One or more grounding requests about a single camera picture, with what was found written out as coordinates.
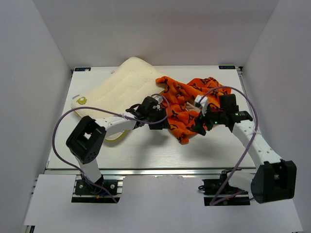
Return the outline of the cream contoured pillow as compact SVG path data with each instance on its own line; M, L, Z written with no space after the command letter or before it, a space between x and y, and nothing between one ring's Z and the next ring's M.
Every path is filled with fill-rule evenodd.
M121 113L136 103L142 103L146 96L160 93L164 84L156 79L165 76L151 64L137 57L124 61L114 72L104 75L102 67L91 67L87 71L76 71L82 75L83 82L89 82L90 88L84 88L71 101L71 108L95 107L114 113Z

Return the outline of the orange patterned pillowcase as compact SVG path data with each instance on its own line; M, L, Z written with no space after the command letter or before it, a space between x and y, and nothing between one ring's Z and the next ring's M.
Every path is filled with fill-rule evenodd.
M157 78L155 82L164 88L161 94L168 102L163 101L161 106L166 109L170 132L180 144L187 144L189 139L196 135L191 128L194 127L194 119L199 116L199 113L190 109L195 98L211 91L207 98L212 103L212 111L216 112L220 110L219 96L231 93L230 88L225 88L213 77L195 78L185 84L163 76Z

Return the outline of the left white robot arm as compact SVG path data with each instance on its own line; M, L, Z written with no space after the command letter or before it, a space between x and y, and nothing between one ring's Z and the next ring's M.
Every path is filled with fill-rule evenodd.
M144 125L151 130L169 128L166 109L161 103L168 103L161 94L147 96L141 104L135 104L121 114L109 112L112 117L92 119L83 117L66 141L66 146L78 161L86 188L93 194L102 190L103 179L96 157L103 141L112 135L131 131Z

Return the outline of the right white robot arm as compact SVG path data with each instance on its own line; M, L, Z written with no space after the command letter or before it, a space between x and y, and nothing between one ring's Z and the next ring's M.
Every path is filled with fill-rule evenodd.
M242 171L238 165L221 172L215 184L204 187L205 191L215 190L211 205L222 201L218 196L224 192L229 197L247 192L258 203L288 200L294 197L297 167L293 161L285 161L278 155L258 132L256 121L247 111L240 111L234 94L220 97L219 111L212 111L212 103L206 97L197 96L195 106L201 109L195 118L192 131L205 135L214 125L229 128L245 148L243 156L249 154L256 173Z

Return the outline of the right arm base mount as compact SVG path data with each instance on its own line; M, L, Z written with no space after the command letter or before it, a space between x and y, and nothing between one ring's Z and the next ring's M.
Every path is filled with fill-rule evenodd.
M227 174L231 172L232 169L223 170L217 179L203 179L203 184L198 187L198 191L204 194L204 206L210 206L213 197L216 195L217 191L227 178ZM231 187L229 184L226 184L224 189L220 192L219 196L216 198L216 201L233 195L231 198L226 198L222 202L216 204L216 206L249 206L251 200L248 195L248 192L241 192L240 189L236 187Z

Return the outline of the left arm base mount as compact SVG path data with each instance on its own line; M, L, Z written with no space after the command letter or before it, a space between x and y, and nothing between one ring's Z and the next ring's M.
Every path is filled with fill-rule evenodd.
M88 183L85 178L76 178L72 203L118 203L122 193L122 180L99 179L95 185Z

